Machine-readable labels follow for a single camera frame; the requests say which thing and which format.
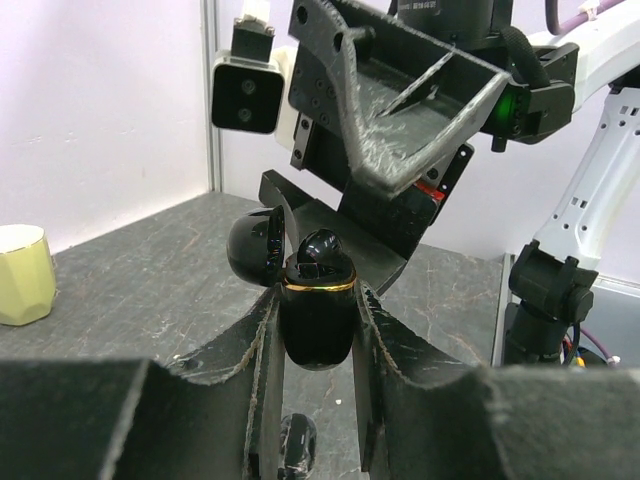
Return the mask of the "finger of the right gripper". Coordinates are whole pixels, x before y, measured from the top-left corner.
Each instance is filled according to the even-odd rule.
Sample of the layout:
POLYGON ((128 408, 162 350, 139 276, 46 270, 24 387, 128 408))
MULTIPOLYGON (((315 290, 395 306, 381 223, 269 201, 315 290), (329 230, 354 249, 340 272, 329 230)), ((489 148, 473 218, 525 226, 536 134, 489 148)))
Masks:
POLYGON ((408 264, 406 258, 381 239, 311 197, 275 170, 262 173, 259 200, 267 207, 284 209, 286 233, 293 248, 321 228, 335 233, 344 252, 353 261, 358 277, 377 293, 389 290, 408 264))
POLYGON ((510 76, 356 1, 330 5, 328 71, 352 178, 401 193, 481 129, 510 76))

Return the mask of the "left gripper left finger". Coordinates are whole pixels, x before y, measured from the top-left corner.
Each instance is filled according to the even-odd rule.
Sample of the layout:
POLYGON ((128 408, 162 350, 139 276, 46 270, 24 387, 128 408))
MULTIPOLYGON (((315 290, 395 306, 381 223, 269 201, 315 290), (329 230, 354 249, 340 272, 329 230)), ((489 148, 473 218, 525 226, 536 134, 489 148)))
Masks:
POLYGON ((149 359, 1 365, 5 479, 273 479, 283 348, 265 291, 169 366, 149 359))

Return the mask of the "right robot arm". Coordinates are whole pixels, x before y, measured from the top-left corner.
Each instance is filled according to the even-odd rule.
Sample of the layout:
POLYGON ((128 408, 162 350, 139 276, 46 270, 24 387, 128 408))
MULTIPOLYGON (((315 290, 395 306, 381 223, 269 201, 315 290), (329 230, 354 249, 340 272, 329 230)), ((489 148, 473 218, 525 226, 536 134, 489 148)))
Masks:
POLYGON ((347 158, 343 89, 303 37, 297 50, 290 100, 311 146, 298 152, 304 169, 342 193, 337 210, 316 200, 293 210, 300 234, 330 242, 354 236, 409 257, 421 234, 444 247, 494 256, 525 242, 509 277, 519 298, 503 335, 505 364, 571 362, 581 324, 593 304, 595 281, 611 225, 639 177, 639 5, 593 1, 573 17, 554 1, 543 14, 547 28, 524 35, 512 21, 511 1, 395 1, 389 13, 415 33, 426 33, 475 63, 435 59, 436 73, 403 95, 399 108, 427 102, 433 115, 417 139, 435 149, 419 181, 399 192, 368 178, 347 158), (486 121, 463 121, 466 134, 490 137, 494 153, 510 142, 537 145, 543 172, 491 168, 468 188, 471 209, 460 222, 446 207, 469 165, 463 138, 450 138, 469 97, 484 84, 480 64, 509 75, 504 90, 485 106, 486 121))

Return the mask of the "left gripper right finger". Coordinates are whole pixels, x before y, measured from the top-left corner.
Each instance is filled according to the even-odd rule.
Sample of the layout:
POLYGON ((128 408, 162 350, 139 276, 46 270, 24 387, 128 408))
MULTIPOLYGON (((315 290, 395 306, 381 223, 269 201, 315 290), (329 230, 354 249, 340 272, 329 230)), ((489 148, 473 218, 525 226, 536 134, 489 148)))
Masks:
POLYGON ((373 479, 635 479, 639 373, 469 366, 417 336, 366 284, 353 370, 373 479))

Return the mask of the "black glossy charging case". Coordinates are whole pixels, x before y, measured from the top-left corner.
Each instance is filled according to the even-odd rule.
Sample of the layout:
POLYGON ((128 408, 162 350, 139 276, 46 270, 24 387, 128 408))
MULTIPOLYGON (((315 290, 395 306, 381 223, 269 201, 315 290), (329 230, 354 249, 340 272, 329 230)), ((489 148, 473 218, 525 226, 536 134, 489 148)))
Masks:
POLYGON ((279 332, 291 361, 310 371, 331 369, 353 343, 355 265, 344 250, 330 265, 299 263, 299 246, 285 255, 285 236, 281 206, 252 211, 231 227, 228 263, 240 279, 278 290, 279 332))

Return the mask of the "black earbud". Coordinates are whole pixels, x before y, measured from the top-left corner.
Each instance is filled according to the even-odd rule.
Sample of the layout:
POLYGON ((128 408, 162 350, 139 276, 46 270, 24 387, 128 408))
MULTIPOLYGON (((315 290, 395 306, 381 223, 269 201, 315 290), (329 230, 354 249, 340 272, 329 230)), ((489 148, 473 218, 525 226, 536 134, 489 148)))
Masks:
POLYGON ((307 235, 300 243, 296 259, 299 263, 330 265, 343 254, 342 243, 329 229, 320 228, 307 235))

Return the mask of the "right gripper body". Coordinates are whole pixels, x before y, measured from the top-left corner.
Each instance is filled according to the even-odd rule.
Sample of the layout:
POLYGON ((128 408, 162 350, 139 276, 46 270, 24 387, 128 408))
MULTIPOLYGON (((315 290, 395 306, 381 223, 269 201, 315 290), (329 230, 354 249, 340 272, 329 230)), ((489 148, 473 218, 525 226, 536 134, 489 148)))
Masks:
POLYGON ((340 138, 352 181, 386 199, 444 172, 509 83, 509 1, 297 1, 290 102, 340 138))

